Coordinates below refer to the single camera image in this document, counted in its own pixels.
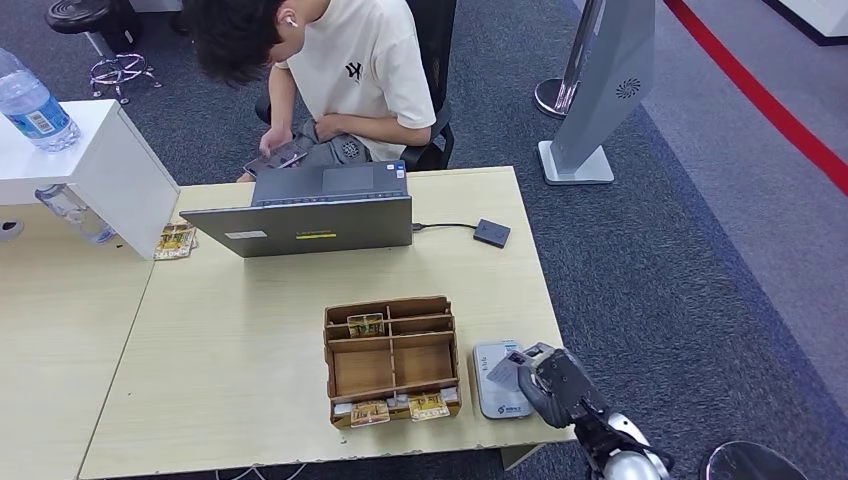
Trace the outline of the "person's right hand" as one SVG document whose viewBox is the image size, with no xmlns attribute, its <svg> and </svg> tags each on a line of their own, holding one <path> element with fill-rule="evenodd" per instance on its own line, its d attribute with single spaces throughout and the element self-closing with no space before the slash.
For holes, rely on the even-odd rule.
<svg viewBox="0 0 848 480">
<path fill-rule="evenodd" d="M 293 133 L 289 127 L 270 127 L 260 138 L 259 151 L 264 157 L 270 157 L 276 148 L 292 140 Z"/>
</svg>

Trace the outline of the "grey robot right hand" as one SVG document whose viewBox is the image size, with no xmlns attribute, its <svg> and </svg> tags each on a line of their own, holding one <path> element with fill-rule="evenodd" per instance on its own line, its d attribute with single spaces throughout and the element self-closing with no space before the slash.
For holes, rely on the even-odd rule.
<svg viewBox="0 0 848 480">
<path fill-rule="evenodd" d="M 556 429 L 572 425 L 573 420 L 555 394 L 529 366 L 517 369 L 517 383 L 529 404 L 542 417 L 545 423 Z"/>
</svg>

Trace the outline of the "person's left hand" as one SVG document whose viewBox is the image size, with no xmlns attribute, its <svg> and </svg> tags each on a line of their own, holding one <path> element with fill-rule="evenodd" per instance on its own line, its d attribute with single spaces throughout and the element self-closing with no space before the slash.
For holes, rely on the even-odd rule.
<svg viewBox="0 0 848 480">
<path fill-rule="evenodd" d="M 315 121 L 315 134 L 319 142 L 329 141 L 345 133 L 345 119 L 341 114 L 328 114 Z"/>
</svg>

